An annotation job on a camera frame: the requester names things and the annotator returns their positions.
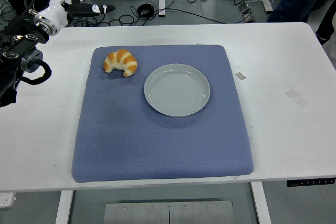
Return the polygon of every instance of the floor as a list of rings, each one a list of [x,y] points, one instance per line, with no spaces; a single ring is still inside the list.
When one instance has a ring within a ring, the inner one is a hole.
[[[170,8],[175,10],[166,10],[165,17],[156,16],[150,20],[139,20],[132,25],[180,25],[180,24],[214,24],[214,23],[244,23],[244,18],[239,13],[238,7],[234,4],[241,0],[198,0],[195,3],[189,3],[187,0],[165,0],[166,6],[170,5]],[[279,3],[280,0],[274,0],[273,8]],[[308,20],[308,24],[313,31],[316,31],[325,12],[328,9],[329,4],[333,0],[330,0],[325,7],[311,13]],[[157,7],[158,0],[89,0],[88,3],[97,4],[112,4],[116,7],[116,10],[108,13],[103,17],[89,18],[88,20],[77,20],[76,26],[87,26],[98,24],[99,26],[119,26],[130,25],[130,23],[137,20],[137,17],[133,14],[140,5],[147,2],[152,2]],[[251,13],[254,17],[254,22],[264,23],[268,15],[265,13],[264,7],[260,1],[249,3]],[[3,28],[6,22],[2,19],[4,11],[10,10],[10,7],[2,10],[0,18],[0,28]],[[11,19],[14,17],[14,13],[7,13],[5,19]],[[306,186],[300,188],[288,188],[286,182],[266,182],[263,183],[265,188],[265,194],[268,201],[268,207],[272,223],[334,223],[336,218],[334,211],[334,202],[336,196],[335,185],[324,186]],[[242,208],[239,208],[238,212],[244,212],[237,223],[255,223],[255,215],[253,214],[254,208],[248,207],[246,202],[250,199],[250,192],[248,187],[243,187],[246,195],[249,195],[245,200],[242,200],[242,196],[232,196],[233,198],[239,198]],[[215,187],[210,186],[207,192],[211,192],[211,195],[216,195],[217,191],[223,193],[229,191],[232,193],[232,188],[229,187]],[[138,194],[146,195],[148,189],[143,188]],[[73,207],[76,207],[72,214],[70,223],[82,223],[77,222],[80,216],[88,210],[96,209],[90,204],[96,204],[96,201],[92,201],[92,197],[87,192],[86,195],[83,192],[77,194],[77,203]],[[124,199],[127,199],[132,190],[126,192]],[[8,209],[0,209],[0,224],[7,223],[55,223],[55,216],[57,212],[57,205],[59,200],[58,192],[44,192],[44,193],[17,193],[17,199],[14,205]],[[102,223],[102,219],[99,221],[91,221],[90,223]]]

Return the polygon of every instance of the blue fabric mat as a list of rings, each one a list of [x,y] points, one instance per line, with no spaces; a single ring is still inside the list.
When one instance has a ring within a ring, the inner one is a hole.
[[[105,73],[108,53],[128,49],[138,60],[130,77]],[[210,84],[200,111],[171,118],[146,101],[143,86],[156,68],[192,66]],[[247,175],[250,142],[232,71],[222,46],[124,46],[97,48],[80,115],[72,176],[76,182]]]

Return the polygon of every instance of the metal plate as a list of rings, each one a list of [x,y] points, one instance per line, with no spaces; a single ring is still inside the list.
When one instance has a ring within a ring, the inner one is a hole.
[[[234,224],[232,201],[106,204],[104,224]]]
[[[106,204],[104,224],[169,224],[168,202]]]

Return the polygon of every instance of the croissant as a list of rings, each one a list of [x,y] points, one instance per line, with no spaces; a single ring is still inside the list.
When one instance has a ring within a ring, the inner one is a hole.
[[[106,73],[109,73],[116,68],[118,70],[123,70],[124,77],[127,77],[134,74],[138,63],[128,50],[119,49],[117,52],[111,52],[107,55],[103,66]]]

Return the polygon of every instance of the white tape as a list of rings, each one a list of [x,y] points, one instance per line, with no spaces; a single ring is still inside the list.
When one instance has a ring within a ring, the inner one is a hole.
[[[288,97],[292,98],[298,105],[300,105],[301,107],[306,106],[307,104],[309,104],[309,102],[307,102],[302,96],[301,94],[299,94],[298,92],[294,91],[293,89],[290,89],[286,92],[286,95],[288,95]]]
[[[241,72],[236,73],[236,77],[238,77],[241,81],[246,79],[246,77]]]

